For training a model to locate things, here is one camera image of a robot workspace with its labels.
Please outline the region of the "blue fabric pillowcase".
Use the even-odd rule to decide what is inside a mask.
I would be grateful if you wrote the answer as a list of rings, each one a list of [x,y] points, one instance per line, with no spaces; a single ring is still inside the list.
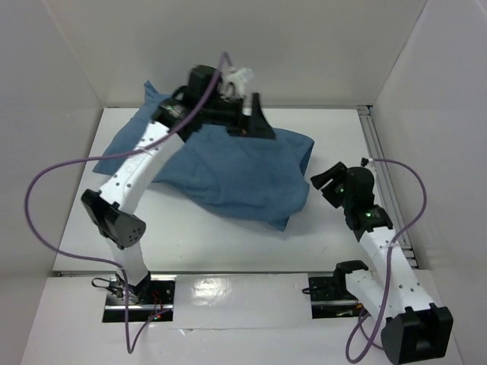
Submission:
[[[151,179],[166,184],[197,205],[224,217],[261,221],[285,230],[305,206],[305,181],[314,140],[287,129],[274,139],[234,137],[223,125],[204,124]]]

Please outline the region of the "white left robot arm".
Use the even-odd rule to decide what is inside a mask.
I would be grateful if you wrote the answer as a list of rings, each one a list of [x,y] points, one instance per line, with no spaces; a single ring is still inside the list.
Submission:
[[[187,141],[204,125],[221,125],[231,137],[274,139],[258,93],[252,95],[250,115],[243,112],[252,77],[249,68],[194,67],[187,84],[158,104],[144,134],[117,171],[97,191],[87,189],[82,194],[90,219],[112,246],[116,279],[123,287],[122,295],[131,302],[142,303],[150,294],[151,274],[140,245],[146,224],[135,216],[135,210],[164,165],[160,140],[176,134]]]

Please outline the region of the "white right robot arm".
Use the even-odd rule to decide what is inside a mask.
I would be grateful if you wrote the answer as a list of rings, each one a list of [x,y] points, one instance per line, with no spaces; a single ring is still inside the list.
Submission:
[[[338,162],[313,176],[313,187],[334,207],[341,208],[347,227],[368,254],[375,269],[355,260],[340,262],[332,289],[341,298],[353,296],[361,305],[358,322],[345,343],[345,358],[360,363],[372,347],[391,364],[442,358],[447,353],[454,318],[439,306],[416,277],[398,243],[406,232],[395,230],[389,214],[375,201],[375,161],[358,167]]]

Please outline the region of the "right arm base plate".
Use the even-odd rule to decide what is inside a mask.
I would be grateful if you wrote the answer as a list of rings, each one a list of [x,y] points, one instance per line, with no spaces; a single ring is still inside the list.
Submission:
[[[342,292],[332,275],[311,275],[301,293],[310,299],[312,319],[358,317],[364,309],[350,293]]]

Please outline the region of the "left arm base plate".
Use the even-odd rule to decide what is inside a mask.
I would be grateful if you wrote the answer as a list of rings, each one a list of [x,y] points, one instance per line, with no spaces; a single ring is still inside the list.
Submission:
[[[106,291],[103,323],[125,321],[125,290],[115,277],[93,278],[91,285]],[[153,322],[172,322],[176,278],[155,275],[140,297],[129,295],[129,322],[145,322],[153,316]]]

